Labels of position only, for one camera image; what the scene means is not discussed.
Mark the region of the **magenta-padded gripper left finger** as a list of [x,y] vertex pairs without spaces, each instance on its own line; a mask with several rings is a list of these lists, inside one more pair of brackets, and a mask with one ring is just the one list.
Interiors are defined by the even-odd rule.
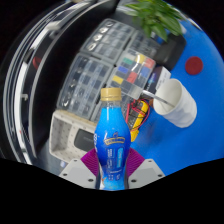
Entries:
[[84,188],[98,189],[100,167],[96,150],[90,150],[81,159],[72,159],[60,177]]

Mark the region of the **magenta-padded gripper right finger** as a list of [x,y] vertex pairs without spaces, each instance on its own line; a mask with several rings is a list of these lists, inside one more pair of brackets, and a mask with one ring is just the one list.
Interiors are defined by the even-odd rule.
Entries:
[[165,174],[153,159],[145,159],[136,150],[130,149],[126,161],[127,189],[135,189],[146,186],[163,178]]

